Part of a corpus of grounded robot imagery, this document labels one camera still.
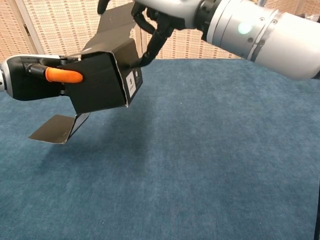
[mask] black cardboard box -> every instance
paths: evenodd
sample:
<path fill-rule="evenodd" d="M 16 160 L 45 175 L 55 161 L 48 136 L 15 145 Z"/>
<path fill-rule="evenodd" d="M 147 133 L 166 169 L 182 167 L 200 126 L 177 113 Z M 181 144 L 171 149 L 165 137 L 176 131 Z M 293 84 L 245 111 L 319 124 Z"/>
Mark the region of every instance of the black cardboard box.
<path fill-rule="evenodd" d="M 83 75 L 83 82 L 65 84 L 65 95 L 73 104 L 75 117 L 55 115 L 29 138 L 65 144 L 88 119 L 91 112 L 128 107 L 143 83 L 140 68 L 130 68 L 139 59 L 130 32 L 136 23 L 131 16 L 134 3 L 107 10 L 97 33 L 81 52 L 79 61 L 58 68 Z"/>

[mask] orange grip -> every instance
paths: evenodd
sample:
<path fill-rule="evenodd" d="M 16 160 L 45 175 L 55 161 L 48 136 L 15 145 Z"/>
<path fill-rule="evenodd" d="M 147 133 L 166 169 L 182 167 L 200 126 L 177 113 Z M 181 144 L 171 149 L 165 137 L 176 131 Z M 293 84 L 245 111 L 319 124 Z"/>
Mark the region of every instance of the orange grip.
<path fill-rule="evenodd" d="M 66 84 L 81 83 L 84 77 L 76 71 L 62 70 L 58 68 L 48 67 L 45 70 L 45 79 L 48 82 L 59 82 Z"/>

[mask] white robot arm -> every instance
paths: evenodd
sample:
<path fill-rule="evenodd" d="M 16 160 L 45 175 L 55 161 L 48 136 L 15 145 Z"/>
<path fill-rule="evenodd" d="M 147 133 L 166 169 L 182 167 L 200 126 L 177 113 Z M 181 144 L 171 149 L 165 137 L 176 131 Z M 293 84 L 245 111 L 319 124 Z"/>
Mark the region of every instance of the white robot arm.
<path fill-rule="evenodd" d="M 300 16 L 263 7 L 265 0 L 135 0 L 136 8 L 158 28 L 139 24 L 152 34 L 137 63 L 148 65 L 174 29 L 198 29 L 202 40 L 293 80 L 320 78 L 320 24 Z M 100 0 L 98 13 L 108 0 Z"/>

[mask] beige wall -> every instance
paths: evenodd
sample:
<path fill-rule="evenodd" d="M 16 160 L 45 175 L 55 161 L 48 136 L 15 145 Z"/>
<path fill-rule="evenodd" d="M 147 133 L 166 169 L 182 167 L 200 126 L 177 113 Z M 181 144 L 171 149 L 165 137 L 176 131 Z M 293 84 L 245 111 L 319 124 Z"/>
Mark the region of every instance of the beige wall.
<path fill-rule="evenodd" d="M 97 0 L 16 0 L 24 4 L 40 47 L 46 54 L 69 55 L 80 51 L 95 34 L 99 16 Z M 112 0 L 110 8 L 132 0 Z M 320 13 L 320 0 L 268 0 L 269 8 L 289 13 Z M 15 0 L 0 0 L 0 62 L 22 53 L 35 53 L 23 28 Z M 201 41 L 197 30 L 175 31 L 160 51 L 159 59 L 235 58 L 233 54 Z M 146 50 L 150 35 L 136 28 L 131 37 Z"/>

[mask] blue carpet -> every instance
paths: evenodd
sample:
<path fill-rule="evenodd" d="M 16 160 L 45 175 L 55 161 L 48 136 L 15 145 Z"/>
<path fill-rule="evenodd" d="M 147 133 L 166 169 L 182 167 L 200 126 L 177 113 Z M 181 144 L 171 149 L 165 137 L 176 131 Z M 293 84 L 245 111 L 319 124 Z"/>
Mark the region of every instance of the blue carpet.
<path fill-rule="evenodd" d="M 66 97 L 0 94 L 1 240 L 311 240 L 320 81 L 244 60 L 156 60 L 129 108 L 29 140 Z"/>

